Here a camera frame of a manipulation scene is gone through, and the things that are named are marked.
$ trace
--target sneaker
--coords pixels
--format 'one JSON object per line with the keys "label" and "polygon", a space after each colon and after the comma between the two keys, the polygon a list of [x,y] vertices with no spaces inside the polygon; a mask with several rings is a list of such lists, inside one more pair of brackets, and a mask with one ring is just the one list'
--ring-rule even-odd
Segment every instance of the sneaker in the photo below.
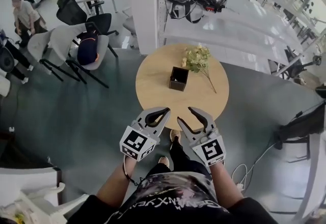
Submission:
{"label": "sneaker", "polygon": [[22,84],[25,84],[29,81],[29,78],[28,77],[25,77],[24,80],[21,81]]}
{"label": "sneaker", "polygon": [[166,165],[168,168],[170,168],[170,161],[168,159],[168,157],[161,157],[158,161],[158,163],[163,163],[164,165]]}
{"label": "sneaker", "polygon": [[178,130],[171,130],[171,132],[170,132],[171,142],[174,142],[175,138],[177,138],[178,142],[181,144],[181,132]]}

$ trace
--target bag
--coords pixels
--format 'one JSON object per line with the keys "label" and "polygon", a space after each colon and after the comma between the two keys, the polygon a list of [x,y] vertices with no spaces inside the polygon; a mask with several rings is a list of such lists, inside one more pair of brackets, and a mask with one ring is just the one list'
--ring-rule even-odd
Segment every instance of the bag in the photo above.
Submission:
{"label": "bag", "polygon": [[97,35],[84,33],[78,47],[77,60],[82,66],[85,66],[94,63],[97,59]]}

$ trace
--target gray floor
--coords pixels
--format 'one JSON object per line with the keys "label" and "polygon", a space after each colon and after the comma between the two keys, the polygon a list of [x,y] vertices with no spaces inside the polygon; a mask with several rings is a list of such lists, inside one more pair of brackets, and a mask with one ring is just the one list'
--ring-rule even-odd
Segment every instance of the gray floor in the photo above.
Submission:
{"label": "gray floor", "polygon": [[[115,60],[108,52],[99,70],[94,72],[110,85],[105,89],[87,77],[87,85],[66,76],[60,82],[41,71],[38,65],[30,73],[30,82],[19,89],[19,109],[14,121],[18,142],[63,171],[67,184],[65,199],[80,193],[95,193],[121,163],[119,140],[128,124],[142,108],[135,93],[135,77],[144,57],[135,50],[118,51]],[[279,124],[288,123],[296,113],[317,104],[317,95],[302,86],[253,70],[223,64],[230,84],[226,109],[216,120],[227,149],[226,168],[230,173],[240,163],[249,167],[267,145]],[[8,129],[13,120],[17,88],[3,100],[0,127]],[[185,151],[197,159],[182,140]],[[301,145],[271,149],[257,164],[246,195],[253,196],[268,210],[295,211],[307,185],[309,162],[289,164],[303,156]],[[144,177],[161,155],[168,155],[169,131],[161,136],[161,145],[137,165],[135,179]],[[244,171],[236,175],[242,178]]]}

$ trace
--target white pillar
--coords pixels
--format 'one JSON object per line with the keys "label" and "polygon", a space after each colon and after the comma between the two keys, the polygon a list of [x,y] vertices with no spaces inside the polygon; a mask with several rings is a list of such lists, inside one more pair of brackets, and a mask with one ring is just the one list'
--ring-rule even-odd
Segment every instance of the white pillar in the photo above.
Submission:
{"label": "white pillar", "polygon": [[157,0],[131,0],[141,54],[153,53],[158,47]]}

